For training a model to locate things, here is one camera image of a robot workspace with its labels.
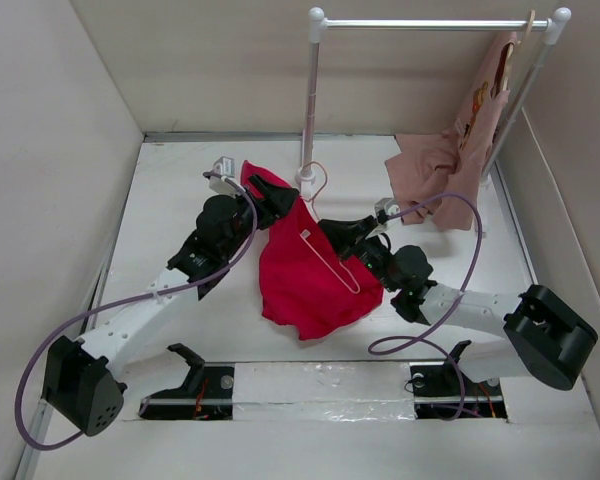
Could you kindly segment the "pink wire hanger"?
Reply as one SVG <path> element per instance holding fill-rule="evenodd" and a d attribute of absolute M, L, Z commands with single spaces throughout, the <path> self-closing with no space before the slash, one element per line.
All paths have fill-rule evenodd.
<path fill-rule="evenodd" d="M 322 193 L 324 188 L 327 186 L 329 182 L 328 172 L 325 167 L 316 161 L 311 161 L 309 164 L 309 170 L 312 171 L 313 167 L 317 167 L 322 174 L 322 184 L 319 187 L 315 187 L 313 181 L 316 179 L 316 176 L 312 174 L 309 175 L 301 175 L 301 187 L 303 188 L 303 201 L 308 210 L 311 211 L 311 217 L 315 222 L 317 222 L 320 217 L 315 208 L 315 202 L 318 196 Z M 322 240 L 322 238 L 326 237 L 325 234 L 320 236 L 319 243 L 314 241 L 315 233 L 309 232 L 308 230 L 302 231 L 300 233 L 300 238 L 304 242 L 304 244 L 310 248 L 313 254 L 320 260 L 320 262 L 329 270 L 329 272 L 335 277 L 335 279 L 344 286 L 344 288 L 351 294 L 357 295 L 361 293 L 361 286 L 357 281 L 356 277 L 353 275 L 351 270 L 343 264 L 340 260 L 337 260 L 335 254 L 330 246 L 327 245 L 327 242 Z"/>

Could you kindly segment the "red t shirt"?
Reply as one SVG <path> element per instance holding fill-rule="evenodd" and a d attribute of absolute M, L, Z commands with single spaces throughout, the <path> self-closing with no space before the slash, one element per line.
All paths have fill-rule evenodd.
<path fill-rule="evenodd" d="M 384 288 L 356 258 L 341 261 L 356 277 L 361 293 L 341 285 L 307 247 L 300 233 L 324 234 L 304 201 L 297 199 L 289 214 L 268 229 L 259 258 L 262 316 L 280 326 L 292 326 L 301 341 L 316 340 L 348 326 L 379 307 Z"/>

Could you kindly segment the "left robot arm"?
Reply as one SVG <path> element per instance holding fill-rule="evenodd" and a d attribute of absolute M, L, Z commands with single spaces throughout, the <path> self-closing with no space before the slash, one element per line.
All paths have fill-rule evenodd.
<path fill-rule="evenodd" d="M 297 189 L 259 174 L 244 186 L 219 174 L 206 176 L 217 192 L 148 293 L 118 305 L 103 325 L 75 340 L 61 336 L 49 347 L 43 397 L 86 436 L 100 434 L 120 413 L 123 368 L 166 323 L 178 294 L 192 289 L 203 299 L 246 253 L 256 232 L 284 218 L 299 197 Z"/>

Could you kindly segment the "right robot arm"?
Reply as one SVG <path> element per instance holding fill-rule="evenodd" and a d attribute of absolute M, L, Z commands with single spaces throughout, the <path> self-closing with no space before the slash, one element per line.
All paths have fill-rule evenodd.
<path fill-rule="evenodd" d="M 522 376 L 568 391 L 598 341 L 595 329 L 545 286 L 532 284 L 518 295 L 461 292 L 431 279 L 433 268 L 421 248 L 391 251 L 372 216 L 318 225 L 340 259 L 358 259 L 393 293 L 391 304 L 402 319 L 494 336 L 488 343 L 456 345 L 454 361 L 441 371 L 443 384 L 454 393 L 478 382 Z"/>

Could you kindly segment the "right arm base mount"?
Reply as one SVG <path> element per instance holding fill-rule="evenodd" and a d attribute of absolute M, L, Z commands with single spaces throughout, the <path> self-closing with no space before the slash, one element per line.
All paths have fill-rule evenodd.
<path fill-rule="evenodd" d="M 442 357 L 409 362 L 403 390 L 413 396 L 418 420 L 508 419 L 500 384 L 476 383 L 459 370 L 469 340 L 457 343 L 450 352 L 430 340 L 424 340 L 424 344 Z"/>

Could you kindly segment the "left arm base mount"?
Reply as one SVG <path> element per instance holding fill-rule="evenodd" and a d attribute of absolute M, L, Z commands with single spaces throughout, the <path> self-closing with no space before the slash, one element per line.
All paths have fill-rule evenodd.
<path fill-rule="evenodd" d="M 143 420 L 227 421 L 233 419 L 235 365 L 207 363 L 181 343 L 167 350 L 181 357 L 188 371 L 178 387 L 155 392 L 141 400 Z"/>

